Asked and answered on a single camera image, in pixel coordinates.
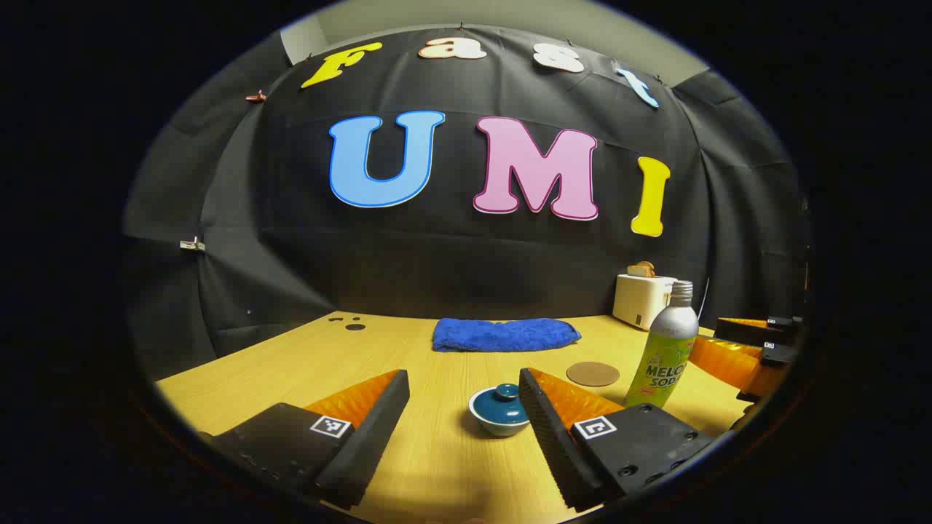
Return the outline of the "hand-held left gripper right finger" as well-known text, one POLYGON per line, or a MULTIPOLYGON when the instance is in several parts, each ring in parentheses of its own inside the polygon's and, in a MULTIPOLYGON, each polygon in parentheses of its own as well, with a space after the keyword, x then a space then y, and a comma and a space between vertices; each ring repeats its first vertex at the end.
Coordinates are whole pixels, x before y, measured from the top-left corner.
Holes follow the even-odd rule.
POLYGON ((518 388, 564 503, 578 512, 659 487, 715 441, 656 405, 626 408, 535 368, 521 369, 518 388))

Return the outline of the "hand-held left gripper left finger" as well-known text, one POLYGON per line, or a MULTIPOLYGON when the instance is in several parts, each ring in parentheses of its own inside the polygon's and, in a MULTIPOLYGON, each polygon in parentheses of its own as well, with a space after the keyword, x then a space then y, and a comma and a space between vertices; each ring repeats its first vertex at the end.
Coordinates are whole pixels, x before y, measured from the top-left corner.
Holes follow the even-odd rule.
POLYGON ((350 510, 362 501, 410 398, 396 369, 296 407, 277 402, 210 445, 253 474, 350 510))

